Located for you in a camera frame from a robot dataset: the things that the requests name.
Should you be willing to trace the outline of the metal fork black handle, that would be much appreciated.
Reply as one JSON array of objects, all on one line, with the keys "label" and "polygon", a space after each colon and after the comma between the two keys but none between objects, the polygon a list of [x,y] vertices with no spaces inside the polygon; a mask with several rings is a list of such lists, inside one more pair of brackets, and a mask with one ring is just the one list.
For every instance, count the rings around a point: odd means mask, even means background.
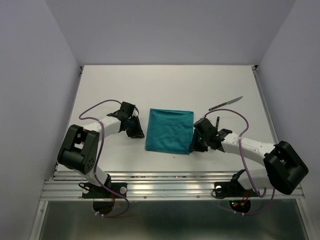
[{"label": "metal fork black handle", "polygon": [[215,123],[215,128],[218,129],[219,128],[219,123],[220,123],[220,117],[218,116],[216,118],[216,123]]}]

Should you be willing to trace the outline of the teal cloth napkin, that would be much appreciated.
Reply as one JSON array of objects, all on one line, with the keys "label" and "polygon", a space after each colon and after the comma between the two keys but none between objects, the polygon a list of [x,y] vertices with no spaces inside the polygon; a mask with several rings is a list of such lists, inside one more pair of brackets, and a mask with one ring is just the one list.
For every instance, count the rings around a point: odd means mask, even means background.
[{"label": "teal cloth napkin", "polygon": [[151,108],[145,149],[158,153],[189,155],[193,123],[192,111]]}]

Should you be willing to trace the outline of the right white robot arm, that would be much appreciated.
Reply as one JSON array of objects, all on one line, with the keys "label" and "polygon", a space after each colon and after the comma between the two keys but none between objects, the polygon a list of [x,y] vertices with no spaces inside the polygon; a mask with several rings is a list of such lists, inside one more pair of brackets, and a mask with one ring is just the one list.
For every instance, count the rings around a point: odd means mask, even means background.
[{"label": "right white robot arm", "polygon": [[248,167],[244,165],[229,182],[220,183],[221,192],[235,197],[246,191],[274,188],[290,195],[309,172],[307,165],[286,141],[272,144],[240,137],[228,129],[217,130],[207,118],[201,118],[193,126],[190,151],[204,153],[212,149],[238,155],[242,161],[248,159],[262,166],[247,172]]}]

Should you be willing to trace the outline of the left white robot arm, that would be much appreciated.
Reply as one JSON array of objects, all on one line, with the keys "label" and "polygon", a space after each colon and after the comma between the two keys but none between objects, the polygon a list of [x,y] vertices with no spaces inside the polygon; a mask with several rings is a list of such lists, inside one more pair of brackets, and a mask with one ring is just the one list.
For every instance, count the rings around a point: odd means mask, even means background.
[{"label": "left white robot arm", "polygon": [[121,102],[120,108],[102,119],[79,116],[80,120],[93,120],[94,123],[79,126],[71,125],[60,147],[57,162],[84,177],[100,197],[108,196],[112,191],[111,177],[98,167],[98,161],[106,137],[126,132],[131,139],[145,137],[139,110],[131,103]]}]

